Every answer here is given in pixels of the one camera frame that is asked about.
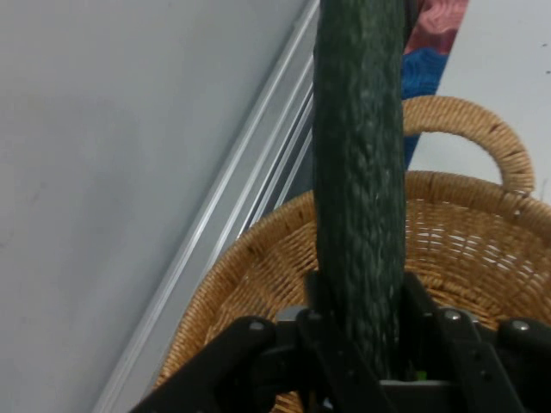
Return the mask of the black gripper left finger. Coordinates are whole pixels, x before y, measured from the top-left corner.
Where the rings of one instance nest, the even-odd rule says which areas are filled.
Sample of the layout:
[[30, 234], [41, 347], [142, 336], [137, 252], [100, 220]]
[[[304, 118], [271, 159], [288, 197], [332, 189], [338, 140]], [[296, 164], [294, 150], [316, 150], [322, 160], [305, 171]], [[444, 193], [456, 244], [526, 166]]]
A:
[[269, 412], [296, 392], [304, 412], [394, 412], [337, 327], [324, 277], [310, 273], [305, 287], [308, 306], [294, 319], [236, 319], [133, 411]]

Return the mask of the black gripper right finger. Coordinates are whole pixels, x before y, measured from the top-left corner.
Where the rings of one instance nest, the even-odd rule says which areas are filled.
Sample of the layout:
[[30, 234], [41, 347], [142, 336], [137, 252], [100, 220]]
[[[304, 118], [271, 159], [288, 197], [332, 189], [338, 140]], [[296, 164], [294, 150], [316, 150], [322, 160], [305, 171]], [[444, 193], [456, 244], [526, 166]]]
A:
[[467, 310], [437, 305], [406, 274], [402, 348], [425, 373], [402, 386], [404, 412], [548, 412], [550, 326], [511, 317], [492, 330]]

